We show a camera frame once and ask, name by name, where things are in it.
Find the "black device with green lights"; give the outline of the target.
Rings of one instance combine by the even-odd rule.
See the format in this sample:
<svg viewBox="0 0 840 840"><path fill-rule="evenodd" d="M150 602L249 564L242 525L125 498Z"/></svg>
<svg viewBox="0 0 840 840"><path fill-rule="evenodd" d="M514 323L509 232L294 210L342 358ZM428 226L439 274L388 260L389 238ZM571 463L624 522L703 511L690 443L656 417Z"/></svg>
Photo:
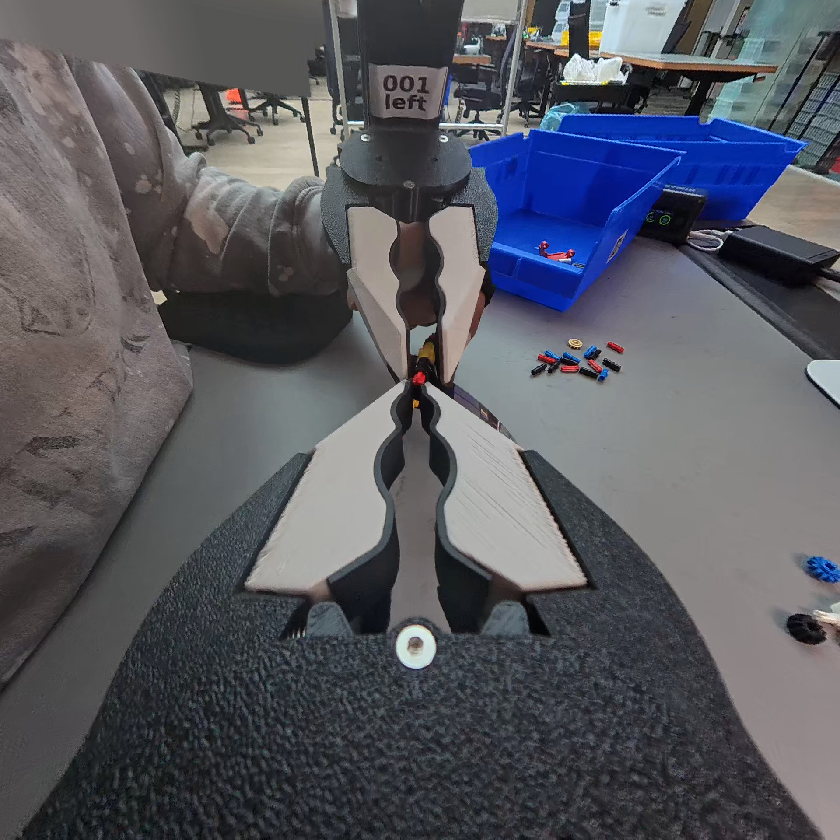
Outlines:
<svg viewBox="0 0 840 840"><path fill-rule="evenodd" d="M668 184L647 213L637 235L680 247L688 241L706 203L707 191Z"/></svg>

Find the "black office chair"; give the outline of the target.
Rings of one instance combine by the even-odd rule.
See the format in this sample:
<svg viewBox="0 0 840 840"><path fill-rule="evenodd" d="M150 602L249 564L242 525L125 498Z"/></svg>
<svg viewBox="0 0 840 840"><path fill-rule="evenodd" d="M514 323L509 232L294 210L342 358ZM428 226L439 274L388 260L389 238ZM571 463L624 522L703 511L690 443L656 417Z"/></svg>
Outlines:
<svg viewBox="0 0 840 840"><path fill-rule="evenodd" d="M267 91L255 91L254 97L248 98L248 114L250 117L258 114L263 119L270 119L272 125L279 125L278 112L288 112L300 123L306 122L305 114L298 108L290 105L286 100L276 93Z"/></svg>
<svg viewBox="0 0 840 840"><path fill-rule="evenodd" d="M503 84L501 69L496 64L456 64L454 96L457 101L456 123L470 130L459 129L458 137L472 133L475 140L489 141L491 135L501 135Z"/></svg>
<svg viewBox="0 0 840 840"><path fill-rule="evenodd" d="M195 122L189 129L191 133L194 133L196 140L205 142L207 147L213 147L217 134L231 135L239 132L246 137L248 144L255 144L256 139L264 135L257 123L228 112L223 104L224 87L204 82L197 82L196 86L206 109L206 119Z"/></svg>

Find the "blue plastic parts bin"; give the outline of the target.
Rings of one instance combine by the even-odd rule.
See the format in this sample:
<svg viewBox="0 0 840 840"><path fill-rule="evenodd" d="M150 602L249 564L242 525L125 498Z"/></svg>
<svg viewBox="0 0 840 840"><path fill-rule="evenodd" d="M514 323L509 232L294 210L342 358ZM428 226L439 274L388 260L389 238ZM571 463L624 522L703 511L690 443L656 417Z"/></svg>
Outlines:
<svg viewBox="0 0 840 840"><path fill-rule="evenodd" d="M707 191L701 218L746 219L803 143L727 119L589 113L565 119L561 133L677 151L665 184Z"/></svg>
<svg viewBox="0 0 840 840"><path fill-rule="evenodd" d="M531 130L469 149L497 200L497 288L566 312L633 240L673 150Z"/></svg>

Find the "crumpled white plastic bags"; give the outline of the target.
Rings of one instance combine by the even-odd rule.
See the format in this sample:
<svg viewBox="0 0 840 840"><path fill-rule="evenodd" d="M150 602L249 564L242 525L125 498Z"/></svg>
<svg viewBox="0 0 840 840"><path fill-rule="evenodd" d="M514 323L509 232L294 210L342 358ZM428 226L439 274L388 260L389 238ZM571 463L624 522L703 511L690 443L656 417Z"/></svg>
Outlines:
<svg viewBox="0 0 840 840"><path fill-rule="evenodd" d="M620 56L585 59L578 54L572 55L565 63L560 84L565 86L604 86L624 85L631 71Z"/></svg>

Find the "black curved toy roof assembly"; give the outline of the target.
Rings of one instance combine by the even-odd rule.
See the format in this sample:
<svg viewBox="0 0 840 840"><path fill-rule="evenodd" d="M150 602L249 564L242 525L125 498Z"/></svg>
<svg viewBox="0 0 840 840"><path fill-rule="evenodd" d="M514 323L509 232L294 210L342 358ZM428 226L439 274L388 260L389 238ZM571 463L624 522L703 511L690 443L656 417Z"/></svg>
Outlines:
<svg viewBox="0 0 840 840"><path fill-rule="evenodd" d="M442 383L438 375L437 337L426 339L416 354L410 356L409 373L413 388L413 405L419 407L419 396L423 385L433 385L442 390L458 405L478 417L483 423L497 430L501 435L515 441L515 438L501 420L483 403L455 383Z"/></svg>

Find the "person's left hand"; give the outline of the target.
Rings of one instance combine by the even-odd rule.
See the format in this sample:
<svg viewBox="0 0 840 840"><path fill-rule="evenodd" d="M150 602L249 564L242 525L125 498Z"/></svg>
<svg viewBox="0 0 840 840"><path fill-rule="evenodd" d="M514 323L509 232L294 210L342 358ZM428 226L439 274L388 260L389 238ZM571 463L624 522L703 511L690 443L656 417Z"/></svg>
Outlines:
<svg viewBox="0 0 840 840"><path fill-rule="evenodd" d="M435 295L426 288L405 290L401 293L399 305L409 330L430 327L438 320Z"/></svg>

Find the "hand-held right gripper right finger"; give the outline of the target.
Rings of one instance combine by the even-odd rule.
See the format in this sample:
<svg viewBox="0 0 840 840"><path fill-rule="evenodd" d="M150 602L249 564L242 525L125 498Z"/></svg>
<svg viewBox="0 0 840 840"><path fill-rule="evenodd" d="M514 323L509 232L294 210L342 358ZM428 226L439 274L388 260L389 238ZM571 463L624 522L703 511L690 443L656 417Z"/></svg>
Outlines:
<svg viewBox="0 0 840 840"><path fill-rule="evenodd" d="M437 596L453 634L479 634L501 602L587 587L525 450L437 387L420 391L435 512Z"/></svg>

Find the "teal plastic bag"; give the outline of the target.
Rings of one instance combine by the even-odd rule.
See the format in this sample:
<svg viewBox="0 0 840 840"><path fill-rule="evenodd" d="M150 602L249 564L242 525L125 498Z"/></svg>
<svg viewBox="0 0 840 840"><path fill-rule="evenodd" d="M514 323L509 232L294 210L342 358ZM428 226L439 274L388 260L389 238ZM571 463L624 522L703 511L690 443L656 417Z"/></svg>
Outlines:
<svg viewBox="0 0 840 840"><path fill-rule="evenodd" d="M581 116L593 112L595 103L590 101L562 101L548 108L543 115L539 129L559 132L562 122L572 116Z"/></svg>

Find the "pile of small connector pins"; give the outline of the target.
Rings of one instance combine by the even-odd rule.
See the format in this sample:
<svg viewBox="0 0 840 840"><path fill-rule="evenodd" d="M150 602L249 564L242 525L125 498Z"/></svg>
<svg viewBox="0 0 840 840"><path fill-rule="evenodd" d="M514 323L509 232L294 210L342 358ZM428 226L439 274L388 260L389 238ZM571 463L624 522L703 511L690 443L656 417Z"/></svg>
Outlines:
<svg viewBox="0 0 840 840"><path fill-rule="evenodd" d="M621 373L623 364L615 357L625 352L623 346L613 341L604 346L590 344L582 352L569 347L562 353L545 350L537 355L537 364L530 370L531 378L541 375L581 375L596 382L605 382L610 373Z"/></svg>

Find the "black power adapter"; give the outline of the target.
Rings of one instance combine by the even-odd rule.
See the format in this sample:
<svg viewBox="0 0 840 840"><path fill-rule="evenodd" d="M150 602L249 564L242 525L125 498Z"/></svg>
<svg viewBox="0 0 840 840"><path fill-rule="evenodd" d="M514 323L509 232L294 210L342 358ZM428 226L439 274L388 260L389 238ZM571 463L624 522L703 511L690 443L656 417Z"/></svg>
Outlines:
<svg viewBox="0 0 840 840"><path fill-rule="evenodd" d="M839 281L838 250L762 225L728 232L717 255L784 287Z"/></svg>

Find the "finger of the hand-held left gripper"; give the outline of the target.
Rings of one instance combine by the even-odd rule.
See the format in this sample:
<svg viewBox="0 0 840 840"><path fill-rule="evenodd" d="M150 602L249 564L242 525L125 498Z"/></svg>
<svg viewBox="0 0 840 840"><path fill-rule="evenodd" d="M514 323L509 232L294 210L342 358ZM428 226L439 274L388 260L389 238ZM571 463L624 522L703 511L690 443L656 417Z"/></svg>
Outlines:
<svg viewBox="0 0 840 840"><path fill-rule="evenodd" d="M398 223L373 206L347 210L348 281L362 319L396 382L408 378L408 325L401 309L401 285L392 266Z"/></svg>
<svg viewBox="0 0 840 840"><path fill-rule="evenodd" d="M485 268L480 263L476 216L470 206L448 206L428 221L439 255L437 292L437 375L449 384L469 342Z"/></svg>

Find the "grey desk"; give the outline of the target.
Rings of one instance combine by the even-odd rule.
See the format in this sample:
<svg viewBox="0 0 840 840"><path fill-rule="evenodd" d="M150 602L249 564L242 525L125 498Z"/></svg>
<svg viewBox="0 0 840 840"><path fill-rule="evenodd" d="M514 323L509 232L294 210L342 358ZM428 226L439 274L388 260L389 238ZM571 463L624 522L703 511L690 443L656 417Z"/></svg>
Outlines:
<svg viewBox="0 0 840 840"><path fill-rule="evenodd" d="M613 341L621 373L531 378L537 355ZM2 838L64 773L174 572L288 459L384 392L358 319L318 357L270 369L191 352L194 392L107 552L2 692ZM646 552L705 638L765 759L838 838L838 643L785 618L838 601L838 409L809 357L690 257L637 240L571 310L500 292L457 382Z"/></svg>

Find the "white storage box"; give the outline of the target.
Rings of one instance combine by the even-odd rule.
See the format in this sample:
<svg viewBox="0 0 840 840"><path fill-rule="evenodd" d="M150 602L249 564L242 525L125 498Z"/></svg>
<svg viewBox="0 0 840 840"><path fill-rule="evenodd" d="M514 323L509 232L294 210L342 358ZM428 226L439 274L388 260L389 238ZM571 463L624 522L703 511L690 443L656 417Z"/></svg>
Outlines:
<svg viewBox="0 0 840 840"><path fill-rule="evenodd" d="M663 53L685 5L685 1L607 2L600 53L624 57Z"/></svg>

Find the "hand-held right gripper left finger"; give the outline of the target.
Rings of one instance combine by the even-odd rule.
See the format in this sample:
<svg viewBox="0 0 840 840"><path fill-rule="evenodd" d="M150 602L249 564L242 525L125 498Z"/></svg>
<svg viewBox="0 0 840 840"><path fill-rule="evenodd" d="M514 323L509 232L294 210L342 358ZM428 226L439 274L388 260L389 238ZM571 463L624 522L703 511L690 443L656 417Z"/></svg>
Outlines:
<svg viewBox="0 0 840 840"><path fill-rule="evenodd" d="M387 628L400 561L391 493L405 465L402 381L312 450L245 578L249 593L338 604L363 632Z"/></svg>

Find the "white metal book stand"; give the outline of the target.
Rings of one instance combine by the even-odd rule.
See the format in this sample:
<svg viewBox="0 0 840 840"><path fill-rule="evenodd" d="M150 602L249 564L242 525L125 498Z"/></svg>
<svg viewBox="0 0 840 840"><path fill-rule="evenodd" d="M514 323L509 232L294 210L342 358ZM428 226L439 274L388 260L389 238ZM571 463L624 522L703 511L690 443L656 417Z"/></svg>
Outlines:
<svg viewBox="0 0 840 840"><path fill-rule="evenodd" d="M805 367L805 376L836 407L840 407L839 360L813 360Z"/></svg>

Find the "person's grey patterned sweatshirt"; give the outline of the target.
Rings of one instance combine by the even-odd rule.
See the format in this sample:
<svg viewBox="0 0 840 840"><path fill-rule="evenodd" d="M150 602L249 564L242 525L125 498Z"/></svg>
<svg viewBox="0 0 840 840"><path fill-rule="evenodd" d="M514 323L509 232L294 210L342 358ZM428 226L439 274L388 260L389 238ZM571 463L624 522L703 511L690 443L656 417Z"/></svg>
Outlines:
<svg viewBox="0 0 840 840"><path fill-rule="evenodd" d="M2 686L87 579L191 394L141 264L191 162L133 71L2 41Z"/></svg>

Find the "background wooden office desk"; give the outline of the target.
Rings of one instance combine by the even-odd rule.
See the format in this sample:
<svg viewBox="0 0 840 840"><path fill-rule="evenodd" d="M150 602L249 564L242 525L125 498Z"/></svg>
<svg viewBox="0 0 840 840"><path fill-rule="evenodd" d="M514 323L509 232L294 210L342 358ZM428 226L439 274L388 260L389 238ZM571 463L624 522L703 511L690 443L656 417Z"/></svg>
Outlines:
<svg viewBox="0 0 840 840"><path fill-rule="evenodd" d="M543 53L549 56L549 64L557 72L557 67L564 64L570 57L571 51L568 46L555 45L546 40L528 40L523 46L525 52ZM599 58L611 59L622 57L625 64L630 65L634 71L651 70L656 72L675 72L697 84L695 94L689 102L686 115L699 115L703 103L708 98L711 87L717 83L729 83L742 79L757 80L778 71L779 65L760 62L757 60L740 59L716 59L708 56L693 56L679 54L644 54L632 56L625 54L619 56L612 52L601 54L595 50L592 53L592 60ZM454 57L454 65L464 67L492 68L494 59L490 55L459 55Z"/></svg>

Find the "small black toy gear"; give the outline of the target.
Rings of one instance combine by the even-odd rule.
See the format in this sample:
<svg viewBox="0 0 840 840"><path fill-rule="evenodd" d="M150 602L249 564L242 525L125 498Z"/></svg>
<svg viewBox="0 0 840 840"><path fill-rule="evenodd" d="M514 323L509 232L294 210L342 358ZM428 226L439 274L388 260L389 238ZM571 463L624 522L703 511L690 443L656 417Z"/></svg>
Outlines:
<svg viewBox="0 0 840 840"><path fill-rule="evenodd" d="M801 644L817 646L827 639L826 623L815 613L794 613L785 620L785 629Z"/></svg>

